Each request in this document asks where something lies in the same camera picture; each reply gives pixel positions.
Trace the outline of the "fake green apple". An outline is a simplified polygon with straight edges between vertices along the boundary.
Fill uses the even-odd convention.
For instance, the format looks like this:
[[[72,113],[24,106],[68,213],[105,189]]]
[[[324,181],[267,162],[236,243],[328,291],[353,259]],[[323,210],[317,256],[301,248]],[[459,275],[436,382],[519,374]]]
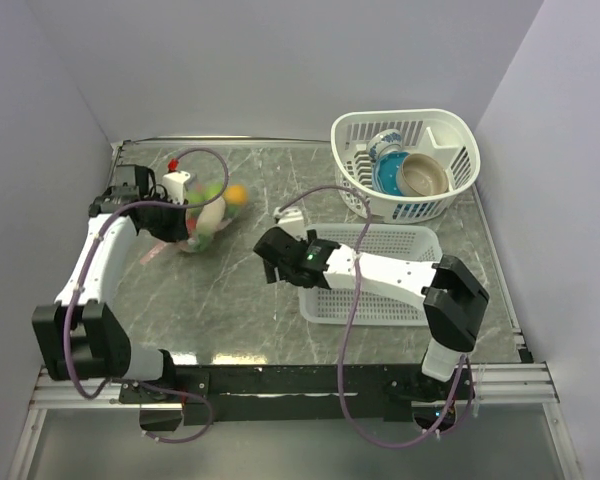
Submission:
[[[207,184],[199,187],[193,187],[186,193],[186,200],[189,204],[202,204],[211,202],[214,198],[221,198],[223,187],[221,184]]]

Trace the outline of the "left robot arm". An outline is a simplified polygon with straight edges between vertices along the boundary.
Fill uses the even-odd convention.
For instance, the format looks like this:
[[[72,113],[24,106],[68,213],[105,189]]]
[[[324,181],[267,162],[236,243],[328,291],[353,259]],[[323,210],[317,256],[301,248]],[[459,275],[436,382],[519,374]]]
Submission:
[[[185,201],[191,174],[123,165],[91,203],[88,234],[69,281],[53,303],[32,315],[34,333],[49,376],[56,381],[111,378],[143,381],[158,402],[177,393],[179,378],[170,354],[131,342],[110,303],[127,253],[140,231],[163,242],[187,234]]]

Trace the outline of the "fake orange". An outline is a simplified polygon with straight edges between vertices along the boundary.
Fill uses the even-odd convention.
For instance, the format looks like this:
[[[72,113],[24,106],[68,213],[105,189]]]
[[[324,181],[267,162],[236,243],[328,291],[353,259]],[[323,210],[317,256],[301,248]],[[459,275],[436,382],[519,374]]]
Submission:
[[[234,184],[226,188],[223,197],[228,205],[243,206],[249,200],[249,192],[245,186]]]

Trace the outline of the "fake white radish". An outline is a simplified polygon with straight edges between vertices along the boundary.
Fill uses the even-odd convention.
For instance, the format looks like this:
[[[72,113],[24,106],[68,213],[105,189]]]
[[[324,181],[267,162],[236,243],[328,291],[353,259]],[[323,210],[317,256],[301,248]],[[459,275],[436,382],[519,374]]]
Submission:
[[[196,233],[198,235],[212,236],[223,222],[226,202],[221,198],[205,205],[196,220]]]

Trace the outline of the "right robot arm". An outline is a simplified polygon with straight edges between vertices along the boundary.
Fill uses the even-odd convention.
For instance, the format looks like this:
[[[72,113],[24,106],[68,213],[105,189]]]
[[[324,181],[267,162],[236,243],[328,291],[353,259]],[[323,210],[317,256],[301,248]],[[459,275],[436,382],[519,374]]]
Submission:
[[[321,239],[313,230],[305,239],[295,238],[280,227],[267,230],[254,252],[263,261],[269,283],[349,290],[355,306],[369,293],[423,313],[431,340],[417,384],[433,399],[451,388],[461,359],[474,350],[490,301],[486,288],[451,255],[438,261],[398,260]]]

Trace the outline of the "clear zip top bag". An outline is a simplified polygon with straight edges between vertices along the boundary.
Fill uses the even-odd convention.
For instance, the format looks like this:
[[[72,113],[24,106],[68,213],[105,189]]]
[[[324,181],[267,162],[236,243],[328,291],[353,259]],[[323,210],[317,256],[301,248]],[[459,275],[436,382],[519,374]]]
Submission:
[[[198,204],[198,207],[143,208],[143,229],[187,254],[208,250],[216,235],[241,214],[249,200],[246,186],[230,183],[218,199],[201,206],[221,189],[221,182],[201,183],[195,180],[185,187],[184,199],[186,204]]]

